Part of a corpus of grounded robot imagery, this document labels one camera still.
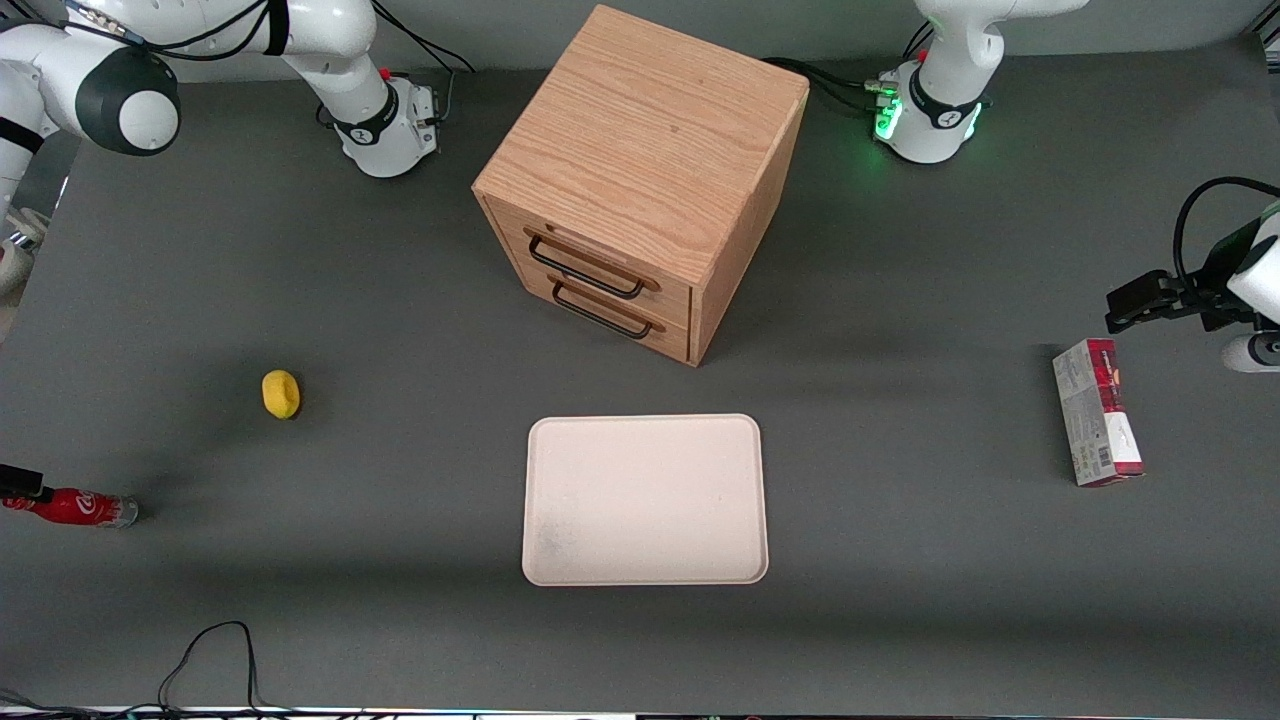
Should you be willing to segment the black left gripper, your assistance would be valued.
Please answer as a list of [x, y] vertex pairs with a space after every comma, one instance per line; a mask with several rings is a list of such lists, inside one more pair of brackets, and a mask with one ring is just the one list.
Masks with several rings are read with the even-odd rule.
[[1107, 332], [1120, 334], [1142, 323], [1194, 315], [1204, 332], [1230, 325], [1256, 328], [1257, 313], [1228, 288], [1228, 282], [1244, 263], [1258, 231], [1260, 225], [1243, 225], [1213, 245], [1202, 268], [1190, 273], [1194, 304], [1181, 301], [1184, 284], [1166, 270], [1147, 272], [1108, 292]]

